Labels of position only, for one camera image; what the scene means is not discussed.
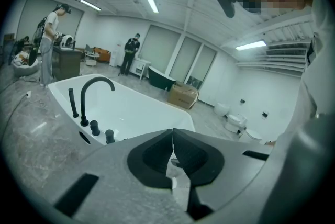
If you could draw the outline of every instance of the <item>white toilet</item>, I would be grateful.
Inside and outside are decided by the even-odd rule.
[[[221,103],[216,104],[216,106],[214,108],[214,112],[218,116],[226,115],[229,112],[229,110],[230,110],[229,105],[225,105],[225,104],[221,104]]]
[[[262,140],[260,134],[251,129],[246,129],[240,137],[239,142],[259,144]]]
[[[237,116],[229,114],[225,128],[231,132],[237,133],[239,129],[242,130],[245,127],[247,121],[248,119],[241,114],[237,114]]]

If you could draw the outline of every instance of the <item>black faucet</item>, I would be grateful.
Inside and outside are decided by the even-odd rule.
[[[112,91],[115,91],[114,84],[111,82],[110,79],[105,78],[105,77],[96,77],[96,78],[90,79],[87,83],[84,84],[82,91],[80,93],[80,107],[82,111],[82,120],[80,124],[82,126],[88,126],[89,124],[88,120],[86,119],[86,114],[85,114],[85,93],[88,87],[95,82],[106,82],[107,84],[109,84],[110,89]]]

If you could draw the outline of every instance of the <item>cardboard box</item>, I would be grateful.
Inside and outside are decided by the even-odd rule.
[[[197,102],[199,91],[187,84],[176,81],[172,85],[167,102],[180,106],[185,109],[191,109]]]

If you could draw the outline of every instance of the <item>black pants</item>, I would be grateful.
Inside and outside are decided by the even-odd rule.
[[[128,75],[134,56],[135,54],[127,54],[127,53],[125,54],[124,62],[122,63],[121,67],[121,74]]]

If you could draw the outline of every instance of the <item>black tap handle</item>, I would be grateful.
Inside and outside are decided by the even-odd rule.
[[[114,131],[113,130],[106,130],[106,143],[110,144],[110,143],[114,143],[115,139],[114,139]]]
[[[90,122],[90,125],[91,125],[92,135],[99,136],[100,130],[99,130],[98,122],[96,120],[93,120]]]
[[[73,118],[77,118],[79,116],[79,114],[77,113],[77,110],[75,108],[75,102],[74,102],[74,96],[73,96],[73,89],[72,88],[69,88],[69,97],[70,97],[70,103],[71,103]]]

